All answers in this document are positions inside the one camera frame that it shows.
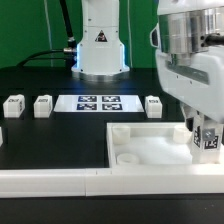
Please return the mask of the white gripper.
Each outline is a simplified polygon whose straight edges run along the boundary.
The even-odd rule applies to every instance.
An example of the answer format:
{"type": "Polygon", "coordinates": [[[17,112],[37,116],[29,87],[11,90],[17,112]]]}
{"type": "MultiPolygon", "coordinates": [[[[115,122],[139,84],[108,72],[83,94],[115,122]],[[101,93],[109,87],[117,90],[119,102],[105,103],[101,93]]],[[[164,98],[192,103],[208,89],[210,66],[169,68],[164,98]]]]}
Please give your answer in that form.
{"type": "MultiPolygon", "coordinates": [[[[218,123],[224,123],[224,47],[210,47],[208,51],[191,56],[189,66],[168,64],[168,56],[161,51],[159,25],[150,32],[150,42],[156,47],[156,65],[164,92],[180,102],[186,128],[200,133],[196,116],[201,112],[218,123]]],[[[203,148],[219,150],[223,126],[202,131],[203,148]]]]}

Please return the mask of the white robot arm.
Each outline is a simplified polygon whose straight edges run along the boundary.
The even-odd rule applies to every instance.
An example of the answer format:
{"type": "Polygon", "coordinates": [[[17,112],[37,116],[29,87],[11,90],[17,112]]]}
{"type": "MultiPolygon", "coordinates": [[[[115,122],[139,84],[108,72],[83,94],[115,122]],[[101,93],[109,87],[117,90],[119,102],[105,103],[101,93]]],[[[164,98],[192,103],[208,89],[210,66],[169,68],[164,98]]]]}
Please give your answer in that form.
{"type": "MultiPolygon", "coordinates": [[[[72,73],[109,81],[129,71],[119,39],[119,0],[82,0],[83,38],[72,73]]],[[[218,149],[224,131],[224,0],[159,0],[150,33],[160,85],[181,102],[200,150],[218,149]]]]}

